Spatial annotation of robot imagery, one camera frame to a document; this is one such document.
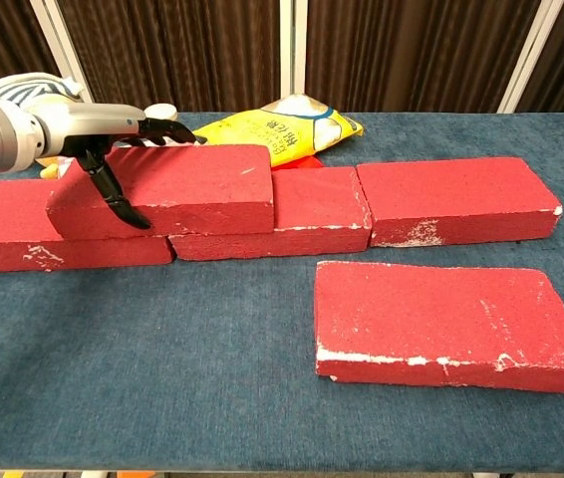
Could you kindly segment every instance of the snack bag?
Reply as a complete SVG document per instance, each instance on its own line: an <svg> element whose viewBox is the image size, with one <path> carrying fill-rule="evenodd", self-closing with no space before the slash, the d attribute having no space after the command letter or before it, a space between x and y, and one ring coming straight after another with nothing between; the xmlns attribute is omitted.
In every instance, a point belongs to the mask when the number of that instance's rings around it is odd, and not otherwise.
<svg viewBox="0 0 564 478"><path fill-rule="evenodd" d="M291 95L193 133L206 138L206 144L265 145L275 167L313 155L353 134L362 135L364 128L306 95Z"/></svg>

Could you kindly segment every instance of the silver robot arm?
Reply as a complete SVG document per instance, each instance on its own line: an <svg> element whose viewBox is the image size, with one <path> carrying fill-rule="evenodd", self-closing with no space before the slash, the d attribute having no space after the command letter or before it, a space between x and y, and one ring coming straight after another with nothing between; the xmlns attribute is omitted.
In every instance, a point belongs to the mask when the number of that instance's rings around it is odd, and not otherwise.
<svg viewBox="0 0 564 478"><path fill-rule="evenodd" d="M125 198L105 156L114 142L144 146L146 138L165 145L165 136L196 143L195 135L180 122L147 118L128 105L52 104L23 111L0 100L0 172L26 169L41 157L75 157L114 213L139 229L150 224Z"/></svg>

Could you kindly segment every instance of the table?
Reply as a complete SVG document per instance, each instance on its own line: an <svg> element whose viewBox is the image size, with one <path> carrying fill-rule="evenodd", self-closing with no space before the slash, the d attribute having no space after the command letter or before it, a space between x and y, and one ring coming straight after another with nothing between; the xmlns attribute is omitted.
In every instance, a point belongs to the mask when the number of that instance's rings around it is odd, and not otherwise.
<svg viewBox="0 0 564 478"><path fill-rule="evenodd" d="M520 155L564 203L564 114L351 117L327 165ZM522 243L0 274L0 469L564 472L564 395L317 377L325 258L539 268L564 300L564 215Z"/></svg>

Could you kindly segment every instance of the blue felt surface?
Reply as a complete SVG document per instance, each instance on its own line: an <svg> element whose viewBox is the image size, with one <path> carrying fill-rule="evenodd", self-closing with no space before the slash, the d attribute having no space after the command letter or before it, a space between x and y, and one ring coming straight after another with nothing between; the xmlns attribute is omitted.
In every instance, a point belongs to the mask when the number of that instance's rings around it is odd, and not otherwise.
<svg viewBox="0 0 564 478"><path fill-rule="evenodd" d="M564 202L564 115L352 117L367 135L327 164L521 155ZM318 378L323 258L0 274L0 469L564 471L564 395ZM539 268L564 300L564 215L546 240L328 258Z"/></svg>

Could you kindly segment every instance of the yellow plastic bag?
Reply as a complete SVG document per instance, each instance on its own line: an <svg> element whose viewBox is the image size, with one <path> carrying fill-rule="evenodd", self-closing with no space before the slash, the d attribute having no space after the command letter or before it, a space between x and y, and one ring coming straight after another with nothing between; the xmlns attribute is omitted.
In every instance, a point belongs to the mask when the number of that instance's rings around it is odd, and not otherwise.
<svg viewBox="0 0 564 478"><path fill-rule="evenodd" d="M364 134L348 119L306 95L291 95L258 110L231 115L194 133L207 144L260 144L269 148L271 166L322 151L343 139Z"/></svg>

